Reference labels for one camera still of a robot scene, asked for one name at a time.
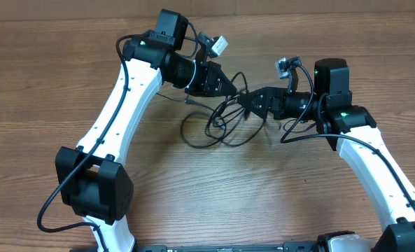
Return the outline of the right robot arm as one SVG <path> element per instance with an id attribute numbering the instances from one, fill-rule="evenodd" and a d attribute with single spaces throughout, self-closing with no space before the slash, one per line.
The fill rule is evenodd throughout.
<path id="1" fill-rule="evenodd" d="M 265 119 L 295 122 L 313 120 L 315 139 L 324 138 L 353 170 L 377 213 L 382 235 L 376 241 L 354 232 L 338 231 L 318 236 L 312 251 L 415 251 L 415 187 L 389 153 L 375 119 L 352 103 L 350 71 L 345 59 L 316 61 L 308 74 L 310 92 L 298 92 L 298 57 L 280 59 L 276 69 L 288 78 L 288 87 L 264 87 L 239 95 L 248 113 Z"/>

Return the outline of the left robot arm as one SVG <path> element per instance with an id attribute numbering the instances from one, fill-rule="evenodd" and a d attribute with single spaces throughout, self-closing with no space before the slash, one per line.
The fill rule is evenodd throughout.
<path id="1" fill-rule="evenodd" d="M 97 251 L 134 250 L 127 224 L 134 185 L 125 161 L 140 119 L 162 84 L 194 97 L 237 93 L 214 61 L 228 45 L 225 37 L 197 33 L 194 55 L 179 54 L 189 26 L 180 13 L 164 9 L 154 29 L 119 38 L 121 67 L 112 93 L 77 146 L 63 147 L 56 155 L 62 201 L 92 230 Z"/>

